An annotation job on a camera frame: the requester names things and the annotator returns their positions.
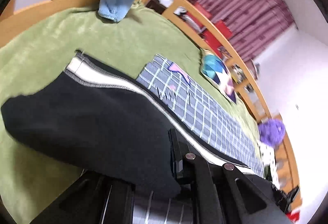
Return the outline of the black pants with white stripe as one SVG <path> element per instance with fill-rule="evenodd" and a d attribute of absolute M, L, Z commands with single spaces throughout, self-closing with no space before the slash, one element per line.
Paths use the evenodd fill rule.
<path fill-rule="evenodd" d="M 181 189 L 171 171 L 170 129 L 215 164 L 232 161 L 255 174 L 206 146 L 137 79 L 82 52 L 42 90 L 10 97 L 1 114 L 6 130 L 20 143 L 162 197 L 174 197 Z"/>

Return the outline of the grey checked bed sheet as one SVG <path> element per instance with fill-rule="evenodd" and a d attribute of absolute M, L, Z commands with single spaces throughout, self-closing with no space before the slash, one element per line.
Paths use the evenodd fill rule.
<path fill-rule="evenodd" d="M 206 146 L 263 176 L 259 130 L 240 99 L 232 106 L 234 113 L 227 112 L 177 64 L 158 54 L 145 65 L 137 81 L 157 95 Z"/>

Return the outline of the white dotted cloth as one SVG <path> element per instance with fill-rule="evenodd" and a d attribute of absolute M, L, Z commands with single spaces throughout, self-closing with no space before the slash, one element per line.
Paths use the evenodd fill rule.
<path fill-rule="evenodd" d="M 264 178 L 271 181 L 274 185 L 279 185 L 275 151 L 272 147 L 259 142 L 260 157 L 264 166 Z"/>

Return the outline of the purple plush toy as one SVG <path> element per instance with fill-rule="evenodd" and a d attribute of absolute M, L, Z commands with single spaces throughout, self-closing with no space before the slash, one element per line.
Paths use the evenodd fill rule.
<path fill-rule="evenodd" d="M 285 126 L 279 119 L 269 119 L 258 124 L 260 141 L 270 147 L 278 146 L 282 143 L 285 136 Z"/>

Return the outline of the colourful geometric pillow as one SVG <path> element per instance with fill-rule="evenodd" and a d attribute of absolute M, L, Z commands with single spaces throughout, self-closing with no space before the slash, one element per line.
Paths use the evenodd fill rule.
<path fill-rule="evenodd" d="M 229 69 L 221 58 L 202 49 L 202 75 L 229 101 L 236 104 L 236 93 Z"/>

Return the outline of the green fleece blanket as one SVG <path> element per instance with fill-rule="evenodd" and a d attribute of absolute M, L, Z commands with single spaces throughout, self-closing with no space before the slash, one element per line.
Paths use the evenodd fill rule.
<path fill-rule="evenodd" d="M 140 2 L 119 23 L 100 18 L 92 7 L 71 8 L 15 37 L 1 49 L 1 102 L 44 88 L 77 49 L 133 78 L 156 54 L 174 61 L 240 123 L 257 148 L 257 124 L 244 103 L 229 103 L 200 73 L 199 48 Z M 1 129 L 1 198 L 17 223 L 32 221 L 80 174 L 79 168 L 17 143 Z"/>

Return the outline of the red chair left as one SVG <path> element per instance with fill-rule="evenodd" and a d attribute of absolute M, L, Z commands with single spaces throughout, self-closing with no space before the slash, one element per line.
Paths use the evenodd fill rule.
<path fill-rule="evenodd" d="M 199 11 L 201 12 L 207 19 L 211 19 L 212 15 L 210 12 L 208 12 L 207 10 L 205 10 L 205 8 L 198 2 L 194 2 L 193 6 Z M 194 15 L 190 14 L 191 19 L 199 26 L 199 27 L 203 27 L 203 24 L 199 21 L 198 18 L 196 18 Z"/>

